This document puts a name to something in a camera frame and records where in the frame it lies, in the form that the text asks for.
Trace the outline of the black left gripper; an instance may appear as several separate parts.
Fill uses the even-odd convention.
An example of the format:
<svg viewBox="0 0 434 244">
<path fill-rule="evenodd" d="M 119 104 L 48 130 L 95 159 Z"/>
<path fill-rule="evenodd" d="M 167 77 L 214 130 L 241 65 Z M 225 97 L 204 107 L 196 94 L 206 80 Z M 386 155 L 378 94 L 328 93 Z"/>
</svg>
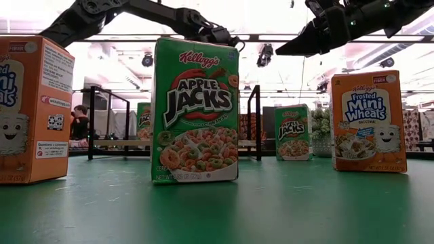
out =
<svg viewBox="0 0 434 244">
<path fill-rule="evenodd" d="M 240 38 L 238 36 L 232 37 L 225 27 L 218 25 L 205 27 L 202 30 L 202 41 L 235 47 L 240 42 Z"/>
</svg>

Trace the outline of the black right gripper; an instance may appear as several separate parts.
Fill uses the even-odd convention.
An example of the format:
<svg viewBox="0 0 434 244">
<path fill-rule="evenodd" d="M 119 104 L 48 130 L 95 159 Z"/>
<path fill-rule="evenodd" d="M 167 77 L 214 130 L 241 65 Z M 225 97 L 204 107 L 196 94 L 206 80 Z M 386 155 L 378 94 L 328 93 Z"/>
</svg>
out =
<svg viewBox="0 0 434 244">
<path fill-rule="evenodd" d="M 299 33 L 285 45 L 276 49 L 278 56 L 314 56 L 326 54 L 330 50 L 350 41 L 350 31 L 342 7 L 330 7 L 312 19 Z"/>
</svg>

